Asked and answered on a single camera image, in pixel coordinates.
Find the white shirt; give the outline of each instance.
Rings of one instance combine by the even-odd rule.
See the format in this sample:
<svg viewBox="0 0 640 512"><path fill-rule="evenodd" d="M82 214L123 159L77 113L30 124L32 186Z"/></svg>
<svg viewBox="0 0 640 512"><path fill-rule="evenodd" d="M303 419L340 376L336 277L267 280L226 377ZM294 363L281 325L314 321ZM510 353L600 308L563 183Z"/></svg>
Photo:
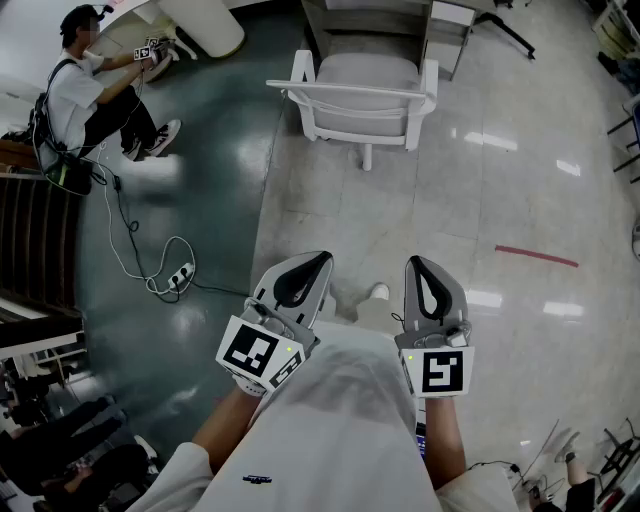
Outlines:
<svg viewBox="0 0 640 512"><path fill-rule="evenodd" d="M518 510L498 467L467 472L436 495L392 338L324 322L314 332L320 345L263 399L217 475L203 448L182 444L129 512Z"/></svg>
<svg viewBox="0 0 640 512"><path fill-rule="evenodd" d="M60 54L56 64L72 59L80 67L68 64L58 71L47 100L53 136L56 141L63 142L68 150L84 144L84 124L97 110L96 99L104 90L104 86L93 78L93 73L102 66L104 57L86 51L83 57L76 59L66 51Z"/></svg>

